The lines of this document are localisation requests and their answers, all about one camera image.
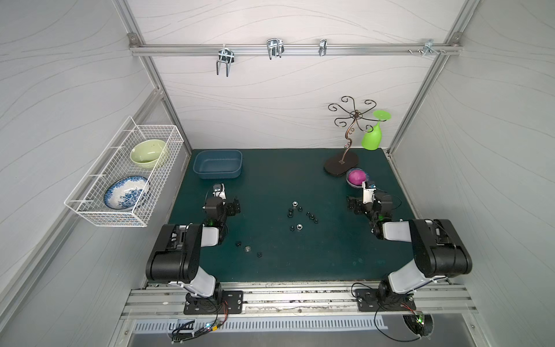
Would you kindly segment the blue plastic storage box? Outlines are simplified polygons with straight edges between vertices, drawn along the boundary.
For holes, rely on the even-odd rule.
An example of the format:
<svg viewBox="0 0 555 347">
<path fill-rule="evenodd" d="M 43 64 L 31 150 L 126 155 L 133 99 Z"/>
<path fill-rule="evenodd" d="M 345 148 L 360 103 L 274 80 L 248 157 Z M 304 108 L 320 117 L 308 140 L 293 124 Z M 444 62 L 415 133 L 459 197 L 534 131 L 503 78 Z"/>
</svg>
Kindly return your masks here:
<svg viewBox="0 0 555 347">
<path fill-rule="evenodd" d="M 201 179 L 235 179 L 241 175 L 243 153 L 239 150 L 204 150 L 193 164 Z"/>
</svg>

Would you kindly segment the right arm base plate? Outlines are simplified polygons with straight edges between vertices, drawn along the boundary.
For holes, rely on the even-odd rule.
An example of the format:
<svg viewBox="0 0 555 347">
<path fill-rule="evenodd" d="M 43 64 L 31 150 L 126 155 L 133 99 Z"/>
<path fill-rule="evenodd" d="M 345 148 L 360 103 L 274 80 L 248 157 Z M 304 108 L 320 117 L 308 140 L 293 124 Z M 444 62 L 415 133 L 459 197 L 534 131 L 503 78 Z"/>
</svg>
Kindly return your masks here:
<svg viewBox="0 0 555 347">
<path fill-rule="evenodd" d="M 411 295 L 388 293 L 379 289 L 354 289 L 352 295 L 359 312 L 412 312 L 416 305 Z"/>
</svg>

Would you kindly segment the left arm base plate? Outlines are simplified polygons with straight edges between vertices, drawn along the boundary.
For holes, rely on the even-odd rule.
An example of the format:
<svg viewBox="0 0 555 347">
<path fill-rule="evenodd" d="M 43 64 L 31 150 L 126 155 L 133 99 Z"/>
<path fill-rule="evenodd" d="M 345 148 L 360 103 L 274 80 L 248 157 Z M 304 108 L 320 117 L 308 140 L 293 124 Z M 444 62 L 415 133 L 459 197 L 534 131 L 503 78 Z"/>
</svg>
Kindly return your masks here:
<svg viewBox="0 0 555 347">
<path fill-rule="evenodd" d="M 186 295 L 185 315 L 238 315 L 242 313 L 243 291 L 218 290 L 208 298 Z"/>
</svg>

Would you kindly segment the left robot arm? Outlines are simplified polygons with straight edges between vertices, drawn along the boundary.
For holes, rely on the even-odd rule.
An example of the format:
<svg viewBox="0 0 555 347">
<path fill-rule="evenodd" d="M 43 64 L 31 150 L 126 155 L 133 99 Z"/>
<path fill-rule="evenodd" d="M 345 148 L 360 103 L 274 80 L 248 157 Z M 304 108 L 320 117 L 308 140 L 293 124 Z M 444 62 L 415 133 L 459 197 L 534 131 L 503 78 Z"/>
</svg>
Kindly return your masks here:
<svg viewBox="0 0 555 347">
<path fill-rule="evenodd" d="M 241 212 L 237 198 L 206 199 L 205 220 L 200 224 L 165 224 L 161 227 L 147 260 L 145 276 L 150 283 L 168 284 L 186 290 L 194 298 L 221 302 L 221 285 L 200 266 L 201 249 L 223 243 L 227 219 Z"/>
</svg>

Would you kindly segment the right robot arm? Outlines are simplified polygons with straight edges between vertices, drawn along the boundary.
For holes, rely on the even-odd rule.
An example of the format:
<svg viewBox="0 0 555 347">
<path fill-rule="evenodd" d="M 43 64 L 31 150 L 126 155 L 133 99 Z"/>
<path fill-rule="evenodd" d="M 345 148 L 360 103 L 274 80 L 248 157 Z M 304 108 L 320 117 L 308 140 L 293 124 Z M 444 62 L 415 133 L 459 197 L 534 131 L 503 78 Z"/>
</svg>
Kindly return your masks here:
<svg viewBox="0 0 555 347">
<path fill-rule="evenodd" d="M 347 198 L 347 206 L 369 220 L 371 233 L 379 240 L 409 243 L 413 260 L 382 280 L 373 295 L 380 304 L 407 299 L 412 292 L 436 280 L 468 275 L 473 261 L 448 219 L 393 220 L 391 199 L 383 195 Z"/>
</svg>

